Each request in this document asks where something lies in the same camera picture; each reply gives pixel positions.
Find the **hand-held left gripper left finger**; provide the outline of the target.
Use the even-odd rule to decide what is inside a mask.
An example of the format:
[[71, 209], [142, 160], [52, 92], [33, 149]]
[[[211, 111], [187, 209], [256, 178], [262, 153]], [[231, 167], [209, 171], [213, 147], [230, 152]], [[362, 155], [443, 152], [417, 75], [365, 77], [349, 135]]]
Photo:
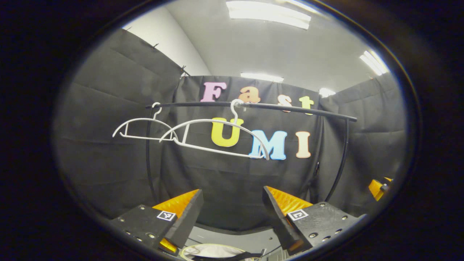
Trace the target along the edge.
[[196, 189], [156, 206], [136, 206], [109, 224], [148, 248], [178, 254], [196, 224], [203, 203], [203, 192]]

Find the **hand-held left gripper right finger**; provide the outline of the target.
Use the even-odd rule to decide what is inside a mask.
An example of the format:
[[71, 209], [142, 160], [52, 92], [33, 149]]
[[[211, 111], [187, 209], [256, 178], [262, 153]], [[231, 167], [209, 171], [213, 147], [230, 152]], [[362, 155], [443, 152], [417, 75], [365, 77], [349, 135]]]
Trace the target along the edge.
[[338, 238], [363, 215], [350, 215], [327, 202], [309, 203], [270, 186], [262, 201], [283, 250], [298, 254]]

